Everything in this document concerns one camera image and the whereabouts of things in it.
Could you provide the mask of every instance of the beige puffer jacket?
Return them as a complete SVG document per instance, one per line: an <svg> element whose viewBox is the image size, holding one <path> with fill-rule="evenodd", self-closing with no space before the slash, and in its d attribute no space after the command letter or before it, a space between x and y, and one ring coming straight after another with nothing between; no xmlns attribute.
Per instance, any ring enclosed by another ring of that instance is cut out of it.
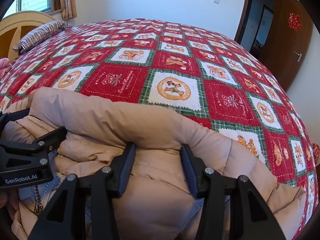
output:
<svg viewBox="0 0 320 240"><path fill-rule="evenodd" d="M277 178L245 147L171 109L40 88L6 111L26 107L30 108L29 116L9 122L2 139L31 143L60 126L68 130L58 154L51 154L51 167L57 172L55 183L39 187L43 205L65 176L95 173L122 154L126 143L132 141L137 153L127 190L121 199L113 201L121 238L194 239L203 201L190 195L180 162L181 145L189 144L195 156L224 176L247 175L287 239L292 239L298 229L306 199L303 189L277 183ZM19 194L20 210L12 230L20 240L26 240L37 219L32 212L35 201L31 188L21 189Z"/></svg>

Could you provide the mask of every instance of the headboard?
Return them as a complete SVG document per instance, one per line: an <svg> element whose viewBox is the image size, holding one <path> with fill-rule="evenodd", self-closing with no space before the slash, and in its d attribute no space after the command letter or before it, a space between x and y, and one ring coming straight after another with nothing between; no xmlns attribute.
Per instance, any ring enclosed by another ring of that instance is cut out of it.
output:
<svg viewBox="0 0 320 240"><path fill-rule="evenodd" d="M0 22L0 58L7 57L13 61L18 51L12 47L29 31L42 24L52 22L55 18L37 11L22 11L9 15Z"/></svg>

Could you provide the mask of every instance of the blue gripper pad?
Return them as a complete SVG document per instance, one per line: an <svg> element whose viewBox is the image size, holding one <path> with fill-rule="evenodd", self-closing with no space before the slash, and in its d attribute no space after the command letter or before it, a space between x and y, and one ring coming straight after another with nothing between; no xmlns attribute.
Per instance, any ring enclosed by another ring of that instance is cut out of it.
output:
<svg viewBox="0 0 320 240"><path fill-rule="evenodd" d="M125 192L135 157L136 146L133 142L128 142L122 155L113 158L110 165L113 177L108 182L108 190L111 191L112 197L119 198Z"/></svg>
<svg viewBox="0 0 320 240"><path fill-rule="evenodd" d="M190 193L194 198L203 198L208 190L208 183L203 176L206 168L204 162L193 155L188 144L181 147L180 156Z"/></svg>

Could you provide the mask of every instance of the brown wooden door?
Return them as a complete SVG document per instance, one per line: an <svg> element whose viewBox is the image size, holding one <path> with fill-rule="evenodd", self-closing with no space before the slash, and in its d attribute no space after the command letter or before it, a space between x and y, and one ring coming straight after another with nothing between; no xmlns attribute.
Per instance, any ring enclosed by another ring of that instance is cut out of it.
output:
<svg viewBox="0 0 320 240"><path fill-rule="evenodd" d="M295 16L299 16L300 22L292 23L290 16L292 20L297 20ZM285 91L301 66L311 31L312 20L299 1L276 0L272 24L259 60L273 73ZM298 62L297 54L300 53L302 57Z"/></svg>

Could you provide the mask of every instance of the bedspread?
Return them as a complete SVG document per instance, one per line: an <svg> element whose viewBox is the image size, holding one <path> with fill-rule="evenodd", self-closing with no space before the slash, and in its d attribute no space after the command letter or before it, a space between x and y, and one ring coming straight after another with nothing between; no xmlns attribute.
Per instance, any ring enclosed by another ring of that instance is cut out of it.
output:
<svg viewBox="0 0 320 240"><path fill-rule="evenodd" d="M0 107L41 86L112 101L155 104L242 144L318 203L308 133L270 71L222 34L151 19L86 24L52 36L12 63Z"/></svg>

